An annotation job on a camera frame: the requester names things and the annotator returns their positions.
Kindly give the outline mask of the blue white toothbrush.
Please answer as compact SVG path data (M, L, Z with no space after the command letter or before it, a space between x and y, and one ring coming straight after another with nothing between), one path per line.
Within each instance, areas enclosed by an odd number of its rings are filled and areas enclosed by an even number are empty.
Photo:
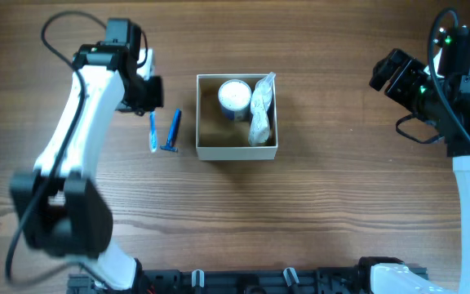
M157 127L156 127L155 112L149 114L149 123L150 123L150 133L149 133L149 147L150 152L155 153L157 151Z

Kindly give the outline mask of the white round jar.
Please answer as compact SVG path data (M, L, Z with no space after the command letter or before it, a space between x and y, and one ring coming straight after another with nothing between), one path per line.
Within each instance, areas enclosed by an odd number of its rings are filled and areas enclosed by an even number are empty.
M224 116L233 121L244 121L249 116L251 88L240 79L224 82L218 91L218 100Z

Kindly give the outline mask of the white tube with print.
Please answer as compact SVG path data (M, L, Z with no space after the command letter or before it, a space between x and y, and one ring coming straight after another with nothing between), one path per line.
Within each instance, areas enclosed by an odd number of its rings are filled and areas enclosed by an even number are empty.
M263 98L259 94L255 94L251 99L251 113L248 142L250 146L264 145L270 135L270 124Z

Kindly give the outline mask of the clear spray bottle dark liquid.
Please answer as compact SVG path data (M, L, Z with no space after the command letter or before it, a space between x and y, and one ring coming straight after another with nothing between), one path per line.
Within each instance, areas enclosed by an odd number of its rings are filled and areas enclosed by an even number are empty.
M276 74L274 72L270 72L264 78L260 79L255 86L255 90L253 91L251 97L251 112L254 113L259 105L258 99L262 100L262 105L264 109L268 111L272 100L273 100L273 83Z

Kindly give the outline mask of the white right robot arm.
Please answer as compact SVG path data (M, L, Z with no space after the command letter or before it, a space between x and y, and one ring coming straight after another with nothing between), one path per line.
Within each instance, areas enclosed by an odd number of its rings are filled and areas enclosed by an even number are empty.
M461 212L459 292L470 293L470 29L436 29L430 47L440 50L426 64L393 49L375 65L370 86L408 110L399 124L417 119L436 129L425 144L446 143Z

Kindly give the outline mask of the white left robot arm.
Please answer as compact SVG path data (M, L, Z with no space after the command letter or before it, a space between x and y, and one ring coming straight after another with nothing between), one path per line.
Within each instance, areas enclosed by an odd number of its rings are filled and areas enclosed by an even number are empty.
M95 184L96 168L114 113L142 116L163 105L162 78L153 73L153 49L126 42L83 45L68 62L69 99L33 170L16 173L10 194L18 227L5 259L5 279L20 238L35 250L87 272L103 293L149 288L140 262L113 240L113 214Z

